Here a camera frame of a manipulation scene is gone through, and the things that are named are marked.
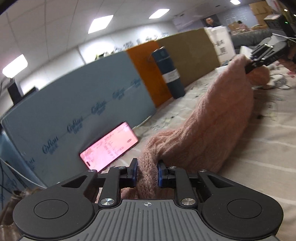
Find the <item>pink fabric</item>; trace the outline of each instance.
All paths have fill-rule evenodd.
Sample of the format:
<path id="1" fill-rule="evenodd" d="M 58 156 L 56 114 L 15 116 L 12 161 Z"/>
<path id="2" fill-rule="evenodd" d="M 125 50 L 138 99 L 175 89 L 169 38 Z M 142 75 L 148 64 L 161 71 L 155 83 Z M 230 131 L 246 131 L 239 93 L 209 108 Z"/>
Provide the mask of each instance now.
<path id="1" fill-rule="evenodd" d="M 121 191 L 122 198 L 168 198 L 171 190 L 157 186 L 157 163 L 187 172 L 218 172 L 247 127 L 253 108 L 251 85 L 265 85 L 269 70 L 261 67 L 246 76 L 244 55 L 237 56 L 209 87 L 195 111 L 178 129 L 162 131 L 147 143 L 139 162 L 135 188 Z"/>
<path id="2" fill-rule="evenodd" d="M 244 30 L 246 30 L 246 31 L 250 31 L 249 27 L 248 27 L 247 25 L 245 25 L 244 23 L 240 23 L 240 24 L 239 24 L 239 28 L 240 28 L 240 29 L 244 29 Z"/>

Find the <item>smartphone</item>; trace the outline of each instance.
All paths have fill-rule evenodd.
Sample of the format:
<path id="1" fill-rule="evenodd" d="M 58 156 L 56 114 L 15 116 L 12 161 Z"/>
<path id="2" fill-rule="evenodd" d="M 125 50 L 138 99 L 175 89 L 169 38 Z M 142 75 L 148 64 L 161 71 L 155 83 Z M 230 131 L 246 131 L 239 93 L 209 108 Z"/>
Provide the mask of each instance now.
<path id="1" fill-rule="evenodd" d="M 100 172 L 138 141 L 128 123 L 124 122 L 80 153 L 80 157 L 89 169 Z"/>

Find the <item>black cable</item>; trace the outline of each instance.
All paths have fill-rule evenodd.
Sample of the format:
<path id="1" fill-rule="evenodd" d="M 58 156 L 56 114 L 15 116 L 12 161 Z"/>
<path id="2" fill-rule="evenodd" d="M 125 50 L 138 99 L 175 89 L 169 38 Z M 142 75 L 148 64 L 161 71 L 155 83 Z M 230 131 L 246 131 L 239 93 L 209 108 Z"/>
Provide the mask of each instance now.
<path id="1" fill-rule="evenodd" d="M 9 168 L 9 170 L 11 171 L 11 173 L 15 176 L 15 178 L 20 182 L 20 184 L 24 187 L 27 188 L 28 186 L 23 182 L 23 180 L 17 175 L 17 173 L 12 170 L 11 168 Z"/>
<path id="2" fill-rule="evenodd" d="M 1 174 L 2 174 L 2 182 L 1 182 L 1 205 L 2 205 L 2 210 L 3 210 L 4 173 L 3 173 L 3 167 L 2 167 L 2 163 L 1 162 L 0 162 L 0 168 L 1 168 Z"/>
<path id="3" fill-rule="evenodd" d="M 1 97 L 1 93 L 2 93 L 2 85 L 3 85 L 3 81 L 1 82 L 1 85 L 0 85 L 0 97 Z"/>

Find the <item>ribbed gray grip surface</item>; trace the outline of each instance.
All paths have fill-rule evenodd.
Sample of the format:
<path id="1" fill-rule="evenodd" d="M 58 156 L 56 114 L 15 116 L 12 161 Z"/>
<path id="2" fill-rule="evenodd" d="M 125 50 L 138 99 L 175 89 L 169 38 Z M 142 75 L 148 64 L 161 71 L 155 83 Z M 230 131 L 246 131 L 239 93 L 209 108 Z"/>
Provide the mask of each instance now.
<path id="1" fill-rule="evenodd" d="M 123 200 L 101 210 L 81 233 L 64 241 L 229 241 L 209 229 L 194 210 L 173 200 Z M 278 241 L 269 237 L 264 241 Z"/>

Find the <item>orange board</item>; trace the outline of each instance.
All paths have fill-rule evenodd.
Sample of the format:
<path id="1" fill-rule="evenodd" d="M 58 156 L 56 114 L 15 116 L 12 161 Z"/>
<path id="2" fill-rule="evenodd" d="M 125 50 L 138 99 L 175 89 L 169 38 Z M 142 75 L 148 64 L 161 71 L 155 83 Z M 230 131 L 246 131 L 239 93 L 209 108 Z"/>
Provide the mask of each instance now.
<path id="1" fill-rule="evenodd" d="M 158 48 L 155 41 L 150 41 L 127 50 L 156 107 L 172 97 L 151 56 L 151 53 Z"/>

